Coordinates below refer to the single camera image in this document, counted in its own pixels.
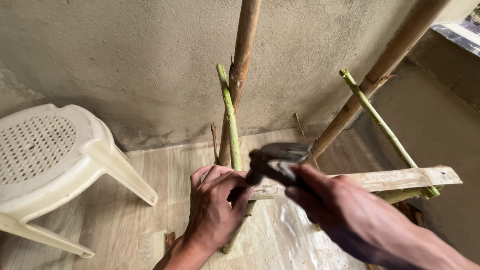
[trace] white plastic stool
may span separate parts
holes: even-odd
[[[156,204],[155,190],[89,111],[47,104],[0,119],[0,230],[83,258],[95,255],[27,222],[72,200],[105,173],[151,206]]]

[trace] left hand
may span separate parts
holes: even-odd
[[[242,223],[248,198],[253,191],[245,183],[246,174],[217,165],[199,168],[192,174],[190,221],[183,235],[184,245],[211,256],[230,240]],[[227,197],[234,187],[244,189],[230,206]]]

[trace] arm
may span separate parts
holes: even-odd
[[[208,173],[203,182],[202,176]],[[154,270],[196,270],[222,247],[240,227],[243,212],[252,189],[245,183],[246,172],[235,172],[223,166],[199,168],[190,177],[190,220],[179,237]],[[235,187],[243,190],[227,201]]]
[[[480,270],[434,233],[411,223],[348,177],[328,178],[308,165],[293,170],[322,201],[297,187],[287,188],[285,194],[353,257],[391,270]]]

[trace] floor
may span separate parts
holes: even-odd
[[[299,140],[295,129],[240,138],[244,170],[249,150],[274,141]],[[0,232],[2,270],[150,270],[165,252],[165,234],[183,234],[189,215],[189,177],[213,164],[213,143],[127,153],[131,164],[158,192],[155,207],[108,175],[71,202],[34,223],[94,250],[83,259],[68,252]],[[343,131],[318,158],[327,174],[381,171],[353,129]],[[217,252],[203,269],[351,269],[366,266],[345,254],[305,213],[287,199],[260,200],[234,250]]]

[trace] hammer head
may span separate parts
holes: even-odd
[[[311,146],[299,143],[271,143],[250,152],[250,171],[247,174],[247,184],[257,185],[264,176],[272,178],[284,186],[295,185],[295,174],[286,163],[298,164],[308,158]],[[271,167],[272,161],[278,161],[279,170]]]

